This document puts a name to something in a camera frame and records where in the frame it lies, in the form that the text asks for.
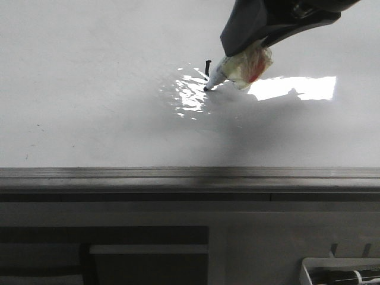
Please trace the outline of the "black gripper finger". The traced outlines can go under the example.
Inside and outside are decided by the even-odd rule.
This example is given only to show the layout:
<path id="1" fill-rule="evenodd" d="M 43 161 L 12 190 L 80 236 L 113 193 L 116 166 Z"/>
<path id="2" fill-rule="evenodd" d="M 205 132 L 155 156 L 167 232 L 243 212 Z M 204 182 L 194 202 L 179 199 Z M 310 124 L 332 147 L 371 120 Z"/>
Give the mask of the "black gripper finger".
<path id="1" fill-rule="evenodd" d="M 220 35 L 225 55 L 237 55 L 257 40 L 274 45 L 274 14 L 274 1 L 236 1 Z"/>
<path id="2" fill-rule="evenodd" d="M 270 47 L 306 30 L 335 23 L 357 1 L 265 1 L 268 33 L 262 45 Z"/>

